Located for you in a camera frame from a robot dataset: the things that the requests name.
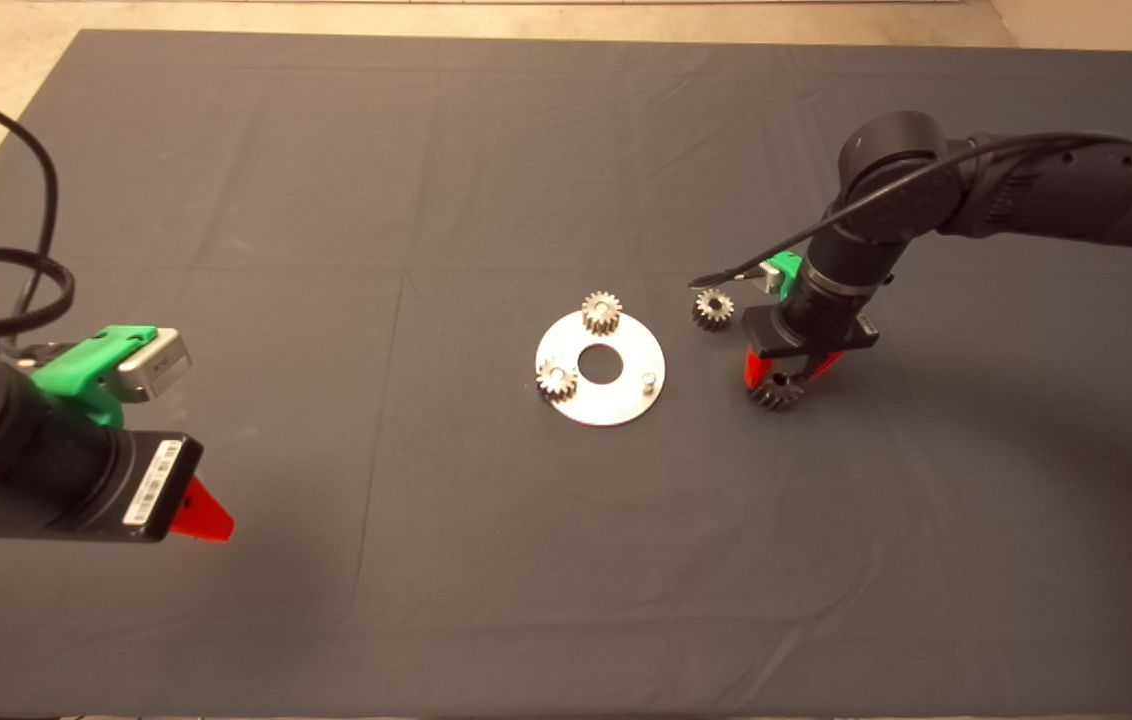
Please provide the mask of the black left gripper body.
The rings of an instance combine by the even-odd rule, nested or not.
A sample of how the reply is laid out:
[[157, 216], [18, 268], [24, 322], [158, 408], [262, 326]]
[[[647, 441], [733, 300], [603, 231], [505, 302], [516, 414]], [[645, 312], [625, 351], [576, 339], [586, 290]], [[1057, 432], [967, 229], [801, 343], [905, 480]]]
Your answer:
[[0, 539], [163, 541], [201, 454], [186, 432], [105, 427], [14, 388], [0, 414]]

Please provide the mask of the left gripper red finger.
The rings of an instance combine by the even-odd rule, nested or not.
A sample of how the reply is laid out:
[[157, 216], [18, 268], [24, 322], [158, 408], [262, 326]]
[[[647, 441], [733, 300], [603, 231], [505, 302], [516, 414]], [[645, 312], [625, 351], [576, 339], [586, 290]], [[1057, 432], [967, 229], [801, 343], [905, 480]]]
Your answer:
[[197, 477], [188, 480], [182, 500], [170, 520], [170, 533], [196, 541], [226, 543], [234, 532], [234, 518]]

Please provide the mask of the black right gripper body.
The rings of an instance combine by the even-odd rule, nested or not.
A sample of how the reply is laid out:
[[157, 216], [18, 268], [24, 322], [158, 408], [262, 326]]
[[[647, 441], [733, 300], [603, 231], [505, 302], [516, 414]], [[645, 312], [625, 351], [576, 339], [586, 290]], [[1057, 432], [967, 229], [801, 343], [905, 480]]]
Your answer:
[[826, 355], [872, 348], [880, 331], [861, 311], [863, 295], [837, 295], [813, 284], [795, 284], [777, 305], [748, 307], [741, 328], [762, 359]]

